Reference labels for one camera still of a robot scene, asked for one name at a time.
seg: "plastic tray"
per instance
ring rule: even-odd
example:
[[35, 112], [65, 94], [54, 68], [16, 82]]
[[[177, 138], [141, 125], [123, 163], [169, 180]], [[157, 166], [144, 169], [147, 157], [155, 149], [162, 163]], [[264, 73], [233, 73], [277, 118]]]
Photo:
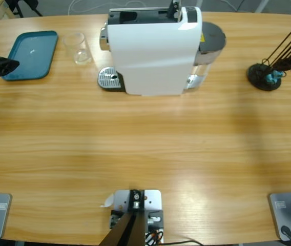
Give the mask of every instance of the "plastic tray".
[[55, 31], [26, 32], [19, 35], [8, 58], [19, 61], [20, 65], [3, 78], [22, 80], [45, 77], [49, 73], [57, 41], [58, 34]]

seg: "label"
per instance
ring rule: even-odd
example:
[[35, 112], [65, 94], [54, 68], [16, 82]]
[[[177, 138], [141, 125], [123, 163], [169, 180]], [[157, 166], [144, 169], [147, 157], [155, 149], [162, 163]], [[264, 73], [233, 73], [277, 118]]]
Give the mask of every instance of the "label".
[[7, 206], [8, 206], [7, 203], [0, 202], [0, 210], [6, 210], [7, 209]]
[[205, 36], [203, 35], [203, 33], [201, 34], [201, 38], [200, 38], [200, 42], [205, 42]]
[[285, 209], [286, 208], [286, 205], [285, 205], [285, 202], [284, 201], [276, 201], [275, 202], [275, 207], [277, 209]]

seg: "clear plastic cup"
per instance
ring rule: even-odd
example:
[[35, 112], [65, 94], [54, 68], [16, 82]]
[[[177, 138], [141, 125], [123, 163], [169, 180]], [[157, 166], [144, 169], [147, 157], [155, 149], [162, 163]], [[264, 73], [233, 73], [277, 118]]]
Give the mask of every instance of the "clear plastic cup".
[[92, 61], [91, 51], [86, 37], [81, 32], [74, 32], [64, 36], [66, 52], [76, 64], [83, 65]]

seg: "wooden table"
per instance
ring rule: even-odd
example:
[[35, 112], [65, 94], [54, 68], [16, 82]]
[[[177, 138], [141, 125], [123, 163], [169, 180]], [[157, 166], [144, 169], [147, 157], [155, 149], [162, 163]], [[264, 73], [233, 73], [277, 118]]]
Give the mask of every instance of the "wooden table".
[[106, 18], [0, 21], [0, 56], [23, 32], [81, 30], [94, 58], [75, 65], [59, 39], [44, 79], [0, 78], [0, 192], [13, 196], [4, 238], [98, 244], [112, 192], [159, 189], [166, 242], [276, 240], [267, 196], [291, 191], [291, 72], [273, 92], [245, 72], [288, 34], [291, 16], [204, 13], [227, 46], [199, 90], [172, 97], [99, 88], [112, 63], [99, 47]]

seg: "cable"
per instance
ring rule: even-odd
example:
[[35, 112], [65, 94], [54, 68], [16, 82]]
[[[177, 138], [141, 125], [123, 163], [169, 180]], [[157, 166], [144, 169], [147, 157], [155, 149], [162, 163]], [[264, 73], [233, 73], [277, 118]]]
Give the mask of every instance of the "cable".
[[190, 242], [194, 242], [199, 246], [204, 246], [202, 243], [196, 241], [196, 240], [188, 240], [188, 241], [182, 241], [182, 242], [167, 242], [167, 243], [160, 243], [159, 246], [162, 245], [177, 245], [177, 244], [184, 244], [184, 243], [190, 243]]
[[236, 11], [236, 12], [239, 12], [239, 10], [240, 10], [242, 4], [244, 3], [244, 1], [245, 1], [245, 0], [242, 0], [242, 1], [241, 1], [241, 3], [239, 4], [239, 6], [237, 7], [237, 11]]
[[86, 1], [86, 0], [73, 0], [73, 1], [70, 3], [69, 7], [68, 7], [68, 13], [67, 13], [67, 14], [70, 15], [71, 10], [72, 10], [73, 12], [75, 12], [75, 13], [86, 13], [86, 12], [92, 11], [92, 10], [94, 10], [94, 9], [100, 8], [100, 7], [102, 7], [102, 6], [108, 5], [108, 4], [114, 4], [114, 5], [119, 6], [119, 7], [126, 7], [126, 6], [129, 5], [129, 4], [132, 4], [132, 3], [138, 3], [138, 4], [141, 4], [143, 7], [147, 7], [147, 6], [145, 5], [145, 3], [142, 2], [142, 1], [139, 1], [139, 0], [132, 0], [132, 1], [127, 2], [125, 5], [118, 4], [118, 3], [108, 2], [108, 3], [101, 4], [101, 5], [99, 5], [99, 6], [96, 6], [96, 7], [90, 8], [90, 9], [85, 9], [85, 10], [81, 10], [81, 11], [76, 11], [76, 10], [74, 9], [74, 6], [75, 6], [76, 4], [82, 2], [82, 1]]
[[229, 5], [235, 12], [238, 12], [236, 7], [234, 7], [228, 0], [220, 0], [220, 1]]

